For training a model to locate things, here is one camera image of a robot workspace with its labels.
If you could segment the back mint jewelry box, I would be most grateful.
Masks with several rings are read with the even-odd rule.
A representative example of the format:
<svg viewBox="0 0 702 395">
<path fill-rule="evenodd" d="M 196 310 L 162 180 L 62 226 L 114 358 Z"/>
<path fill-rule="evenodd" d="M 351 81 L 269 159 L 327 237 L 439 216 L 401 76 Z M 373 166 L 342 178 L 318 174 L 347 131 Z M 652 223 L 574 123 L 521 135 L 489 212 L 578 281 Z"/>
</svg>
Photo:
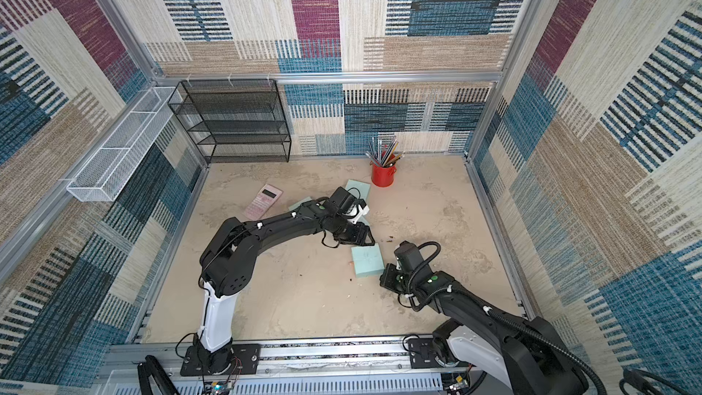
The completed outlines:
<svg viewBox="0 0 702 395">
<path fill-rule="evenodd" d="M 368 202 L 370 188 L 371 185 L 365 182 L 349 179 L 349 181 L 347 181 L 345 190 L 348 191 L 351 195 L 353 195 L 356 199 L 363 199 L 363 201 Z"/>
</svg>

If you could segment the white mesh wall basket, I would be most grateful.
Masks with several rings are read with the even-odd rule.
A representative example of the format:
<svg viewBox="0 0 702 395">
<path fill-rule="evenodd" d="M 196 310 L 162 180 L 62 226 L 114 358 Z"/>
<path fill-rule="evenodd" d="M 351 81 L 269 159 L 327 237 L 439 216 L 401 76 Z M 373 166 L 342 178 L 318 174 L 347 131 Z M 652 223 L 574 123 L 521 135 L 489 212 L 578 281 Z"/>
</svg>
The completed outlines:
<svg viewBox="0 0 702 395">
<path fill-rule="evenodd" d="M 80 202 L 117 199 L 172 117 L 173 87 L 153 87 L 115 129 L 67 186 Z"/>
</svg>

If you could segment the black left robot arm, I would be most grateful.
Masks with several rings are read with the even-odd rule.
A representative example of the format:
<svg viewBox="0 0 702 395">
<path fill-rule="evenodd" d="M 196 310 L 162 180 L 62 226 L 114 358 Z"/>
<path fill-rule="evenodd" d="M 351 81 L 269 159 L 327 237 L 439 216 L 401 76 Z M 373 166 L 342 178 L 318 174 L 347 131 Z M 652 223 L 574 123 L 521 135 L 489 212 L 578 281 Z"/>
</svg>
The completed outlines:
<svg viewBox="0 0 702 395">
<path fill-rule="evenodd" d="M 199 259 L 205 303 L 195 343 L 197 354 L 209 361 L 224 360 L 230 354 L 238 294 L 252 280 L 261 254 L 318 233 L 333 238 L 333 249 L 340 245 L 372 246 L 375 239 L 370 227 L 361 221 L 368 213 L 369 205 L 358 189 L 340 187 L 329 197 L 307 200 L 268 219 L 226 219 Z"/>
</svg>

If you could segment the pink calculator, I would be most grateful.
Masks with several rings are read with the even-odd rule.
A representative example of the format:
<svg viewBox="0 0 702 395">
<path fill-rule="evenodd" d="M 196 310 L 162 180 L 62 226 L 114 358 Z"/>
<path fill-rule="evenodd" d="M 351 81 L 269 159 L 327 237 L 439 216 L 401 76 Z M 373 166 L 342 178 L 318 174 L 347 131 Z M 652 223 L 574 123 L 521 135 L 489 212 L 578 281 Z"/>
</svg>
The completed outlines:
<svg viewBox="0 0 702 395">
<path fill-rule="evenodd" d="M 249 221 L 257 221 L 276 203 L 283 195 L 283 190 L 276 188 L 273 185 L 265 185 L 258 192 L 254 200 L 244 210 L 244 216 Z"/>
</svg>

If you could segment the red pencil cup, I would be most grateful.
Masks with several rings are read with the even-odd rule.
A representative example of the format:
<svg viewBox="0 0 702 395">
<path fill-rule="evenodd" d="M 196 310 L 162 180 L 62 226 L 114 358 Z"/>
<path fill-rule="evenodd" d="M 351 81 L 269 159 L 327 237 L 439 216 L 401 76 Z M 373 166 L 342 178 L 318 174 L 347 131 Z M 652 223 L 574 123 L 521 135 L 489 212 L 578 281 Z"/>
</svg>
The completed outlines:
<svg viewBox="0 0 702 395">
<path fill-rule="evenodd" d="M 397 172 L 395 166 L 378 166 L 371 164 L 371 181 L 379 188 L 388 188 L 394 183 L 394 177 Z"/>
</svg>

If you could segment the mint drawer jewelry box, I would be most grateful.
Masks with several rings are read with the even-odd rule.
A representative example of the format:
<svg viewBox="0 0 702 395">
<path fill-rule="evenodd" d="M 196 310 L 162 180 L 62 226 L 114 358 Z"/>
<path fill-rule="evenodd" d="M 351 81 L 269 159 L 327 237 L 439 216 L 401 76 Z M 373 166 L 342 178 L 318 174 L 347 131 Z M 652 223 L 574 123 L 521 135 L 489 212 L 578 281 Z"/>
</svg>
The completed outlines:
<svg viewBox="0 0 702 395">
<path fill-rule="evenodd" d="M 357 278 L 380 275 L 383 273 L 383 263 L 380 247 L 358 246 L 351 249 L 354 270 Z"/>
</svg>

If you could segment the pencils bundle in cup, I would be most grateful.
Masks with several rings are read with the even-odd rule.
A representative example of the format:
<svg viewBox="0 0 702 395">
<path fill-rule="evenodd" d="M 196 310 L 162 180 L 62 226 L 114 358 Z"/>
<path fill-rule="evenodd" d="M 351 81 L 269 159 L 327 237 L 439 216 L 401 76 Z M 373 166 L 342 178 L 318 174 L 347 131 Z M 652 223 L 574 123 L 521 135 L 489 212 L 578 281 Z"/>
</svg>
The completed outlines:
<svg viewBox="0 0 702 395">
<path fill-rule="evenodd" d="M 404 157 L 399 150 L 399 139 L 393 137 L 371 137 L 367 141 L 366 157 L 377 168 L 393 168 Z"/>
</svg>

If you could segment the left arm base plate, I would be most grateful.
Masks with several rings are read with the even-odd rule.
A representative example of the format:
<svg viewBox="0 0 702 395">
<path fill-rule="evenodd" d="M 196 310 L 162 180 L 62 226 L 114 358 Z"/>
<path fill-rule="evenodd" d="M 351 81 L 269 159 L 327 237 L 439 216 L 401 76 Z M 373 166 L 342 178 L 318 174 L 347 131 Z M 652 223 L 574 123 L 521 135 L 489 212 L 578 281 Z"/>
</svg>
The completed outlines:
<svg viewBox="0 0 702 395">
<path fill-rule="evenodd" d="M 231 344 L 210 352 L 199 343 L 190 346 L 180 369 L 182 377 L 253 375 L 257 372 L 261 344 Z"/>
</svg>

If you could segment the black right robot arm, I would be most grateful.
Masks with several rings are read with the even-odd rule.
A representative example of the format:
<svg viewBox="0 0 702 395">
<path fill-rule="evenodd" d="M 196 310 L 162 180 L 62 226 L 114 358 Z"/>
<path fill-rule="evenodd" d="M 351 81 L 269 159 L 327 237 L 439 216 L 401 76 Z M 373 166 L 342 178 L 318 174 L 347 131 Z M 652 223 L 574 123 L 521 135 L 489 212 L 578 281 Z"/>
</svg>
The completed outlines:
<svg viewBox="0 0 702 395">
<path fill-rule="evenodd" d="M 572 353 L 552 323 L 542 317 L 512 315 L 467 290 L 444 271 L 431 270 L 433 252 L 400 243 L 395 261 L 386 265 L 380 284 L 409 307 L 429 307 L 447 320 L 433 332 L 440 365 L 470 363 L 515 394 L 584 394 L 607 389 L 596 372 Z"/>
</svg>

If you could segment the left mint jewelry box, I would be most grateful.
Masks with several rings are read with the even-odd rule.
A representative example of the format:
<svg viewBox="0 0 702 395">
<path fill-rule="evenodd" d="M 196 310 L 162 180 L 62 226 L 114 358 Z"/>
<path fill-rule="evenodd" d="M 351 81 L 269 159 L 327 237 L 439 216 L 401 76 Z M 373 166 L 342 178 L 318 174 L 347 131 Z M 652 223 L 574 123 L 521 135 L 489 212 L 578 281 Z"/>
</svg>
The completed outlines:
<svg viewBox="0 0 702 395">
<path fill-rule="evenodd" d="M 307 202 L 309 202 L 309 201 L 312 201 L 312 200 L 313 200 L 313 199 L 312 199 L 311 197 L 305 197 L 304 199 L 301 199 L 301 200 L 297 201 L 296 203 L 292 204 L 292 205 L 288 208 L 288 210 L 289 210 L 290 212 L 296 212 L 297 210 L 299 210 L 299 208 L 300 208 L 303 204 L 305 204 L 305 203 L 307 203 Z"/>
</svg>

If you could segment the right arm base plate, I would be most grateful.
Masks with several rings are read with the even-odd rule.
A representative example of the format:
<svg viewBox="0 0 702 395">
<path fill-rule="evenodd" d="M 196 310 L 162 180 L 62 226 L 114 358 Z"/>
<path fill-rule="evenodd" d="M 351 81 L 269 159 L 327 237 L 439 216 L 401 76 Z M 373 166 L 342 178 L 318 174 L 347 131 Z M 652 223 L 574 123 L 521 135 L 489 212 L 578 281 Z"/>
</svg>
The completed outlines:
<svg viewBox="0 0 702 395">
<path fill-rule="evenodd" d="M 405 336 L 401 344 L 409 355 L 409 363 L 412 369 L 468 369 L 472 367 L 472 364 L 468 362 L 442 356 L 438 347 L 434 345 L 432 338 L 422 338 L 421 336 L 410 334 Z"/>
</svg>

